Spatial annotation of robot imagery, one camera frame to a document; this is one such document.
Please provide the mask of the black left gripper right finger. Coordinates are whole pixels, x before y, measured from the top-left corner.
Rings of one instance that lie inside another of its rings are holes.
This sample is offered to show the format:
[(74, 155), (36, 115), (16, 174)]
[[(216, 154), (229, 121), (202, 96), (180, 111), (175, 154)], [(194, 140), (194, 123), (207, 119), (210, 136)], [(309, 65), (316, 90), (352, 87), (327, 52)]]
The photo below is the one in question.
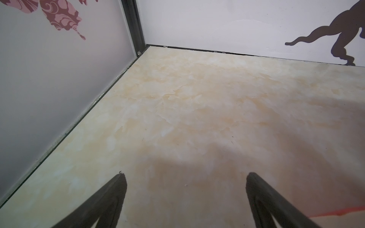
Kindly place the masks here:
[(256, 173), (246, 178), (246, 193), (257, 228), (318, 228)]

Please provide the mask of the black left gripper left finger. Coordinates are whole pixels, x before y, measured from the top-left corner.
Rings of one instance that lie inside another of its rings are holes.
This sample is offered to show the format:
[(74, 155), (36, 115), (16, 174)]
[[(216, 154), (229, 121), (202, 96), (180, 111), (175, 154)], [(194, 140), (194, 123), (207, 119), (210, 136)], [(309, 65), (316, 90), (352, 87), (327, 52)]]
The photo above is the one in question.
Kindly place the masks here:
[(96, 225), (97, 228), (115, 228), (126, 191), (126, 177), (123, 173), (119, 173), (53, 227), (91, 228)]

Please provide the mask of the red and white paper bag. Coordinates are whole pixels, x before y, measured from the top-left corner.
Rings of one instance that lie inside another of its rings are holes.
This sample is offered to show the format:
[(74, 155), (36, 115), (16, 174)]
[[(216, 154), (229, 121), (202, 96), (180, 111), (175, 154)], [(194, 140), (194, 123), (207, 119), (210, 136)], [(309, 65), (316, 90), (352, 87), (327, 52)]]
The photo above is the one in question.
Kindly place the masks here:
[(311, 216), (311, 218), (316, 218), (316, 217), (324, 217), (324, 216), (342, 216), (342, 215), (346, 215), (349, 213), (353, 213), (353, 212), (359, 212), (359, 211), (364, 211), (365, 207), (353, 207), (353, 208), (346, 208), (346, 209), (341, 209), (338, 211), (331, 211), (331, 212), (326, 212), (326, 213), (321, 213), (318, 215), (314, 215)]

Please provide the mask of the black corner frame post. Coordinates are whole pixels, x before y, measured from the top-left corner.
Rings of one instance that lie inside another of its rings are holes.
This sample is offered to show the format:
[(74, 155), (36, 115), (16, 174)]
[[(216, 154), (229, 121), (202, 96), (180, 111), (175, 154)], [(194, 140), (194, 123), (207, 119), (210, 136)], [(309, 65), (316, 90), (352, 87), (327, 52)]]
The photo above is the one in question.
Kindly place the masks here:
[(129, 27), (135, 53), (140, 57), (147, 48), (136, 0), (121, 0), (126, 21)]

